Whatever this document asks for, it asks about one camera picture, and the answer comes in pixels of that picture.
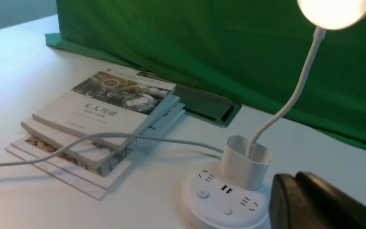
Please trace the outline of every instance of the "stack of books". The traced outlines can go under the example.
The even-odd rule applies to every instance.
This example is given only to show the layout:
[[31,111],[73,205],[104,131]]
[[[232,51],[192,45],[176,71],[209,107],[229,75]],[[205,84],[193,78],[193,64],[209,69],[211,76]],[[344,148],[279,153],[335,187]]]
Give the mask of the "stack of books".
[[[173,95],[175,87],[175,84],[142,77],[139,71],[119,65],[96,71],[24,120],[21,125],[28,134],[6,150],[22,159],[36,159],[98,132],[161,137],[184,114],[184,104]],[[55,177],[73,175],[106,190],[127,167],[121,164],[125,161],[131,164],[131,158],[135,160],[136,155],[147,152],[155,143],[133,138],[91,139],[58,158],[51,158],[44,166],[35,166]],[[52,172],[51,165],[57,171]],[[117,167],[123,169],[114,175]],[[80,190],[76,187],[79,184],[70,185]],[[97,199],[102,196],[83,192]]]

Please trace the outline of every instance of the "lamp base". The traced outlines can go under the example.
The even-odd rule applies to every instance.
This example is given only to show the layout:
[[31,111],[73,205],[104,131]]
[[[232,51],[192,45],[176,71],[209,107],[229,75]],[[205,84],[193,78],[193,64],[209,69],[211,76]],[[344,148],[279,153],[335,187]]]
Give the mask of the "lamp base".
[[181,209],[197,229],[260,229],[268,219],[269,188],[246,190],[225,178],[220,162],[206,163],[188,174]]

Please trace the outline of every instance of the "green backdrop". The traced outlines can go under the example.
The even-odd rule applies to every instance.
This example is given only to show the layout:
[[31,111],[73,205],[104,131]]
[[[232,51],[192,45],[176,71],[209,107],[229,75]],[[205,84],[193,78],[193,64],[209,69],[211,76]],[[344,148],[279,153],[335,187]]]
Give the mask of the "green backdrop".
[[[48,45],[145,69],[276,113],[289,99],[314,26],[296,0],[57,0]],[[286,118],[366,149],[366,17],[328,31]]]

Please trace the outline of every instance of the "white desk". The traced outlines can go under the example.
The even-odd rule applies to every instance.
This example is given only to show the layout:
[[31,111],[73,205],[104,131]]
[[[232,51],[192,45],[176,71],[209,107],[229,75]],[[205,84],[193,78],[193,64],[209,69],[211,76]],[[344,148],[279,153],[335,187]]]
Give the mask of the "white desk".
[[[58,32],[57,17],[0,30],[0,162],[16,161],[4,147],[22,136],[20,121],[108,63],[45,46]],[[251,137],[268,120],[243,107],[226,129],[185,117],[169,138],[220,148],[231,135]],[[366,151],[345,145],[307,126],[282,119],[260,138],[273,154],[265,182],[276,173],[311,171],[366,205]],[[31,165],[0,168],[0,228],[188,228],[179,217],[183,177],[215,160],[205,149],[161,143],[102,201]]]

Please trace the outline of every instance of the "round power strip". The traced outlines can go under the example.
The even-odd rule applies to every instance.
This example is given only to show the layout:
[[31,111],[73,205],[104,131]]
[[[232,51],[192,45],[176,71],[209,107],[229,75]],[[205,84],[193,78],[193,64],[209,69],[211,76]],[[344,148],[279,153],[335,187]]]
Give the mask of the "round power strip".
[[197,229],[260,229],[268,219],[269,189],[249,191],[222,176],[220,162],[185,177],[183,217]]

